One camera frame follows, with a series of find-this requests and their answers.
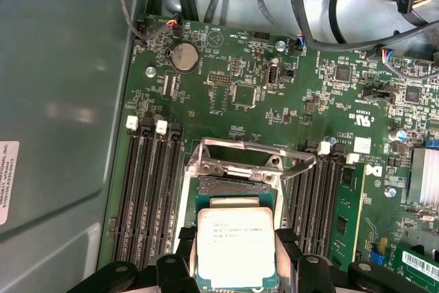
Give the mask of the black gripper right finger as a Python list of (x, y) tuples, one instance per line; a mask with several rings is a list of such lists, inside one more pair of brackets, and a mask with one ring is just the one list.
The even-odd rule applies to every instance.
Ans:
[(327, 258), (305, 255), (290, 228), (275, 230), (276, 270), (281, 292), (425, 292), (401, 275), (369, 261), (342, 271)]

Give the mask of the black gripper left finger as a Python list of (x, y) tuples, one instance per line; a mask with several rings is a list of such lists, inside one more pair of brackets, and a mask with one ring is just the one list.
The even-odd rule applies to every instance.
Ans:
[(190, 269), (195, 263), (196, 227), (182, 228), (176, 253), (161, 255), (142, 270), (127, 261), (115, 261), (76, 286), (74, 292), (199, 292)]

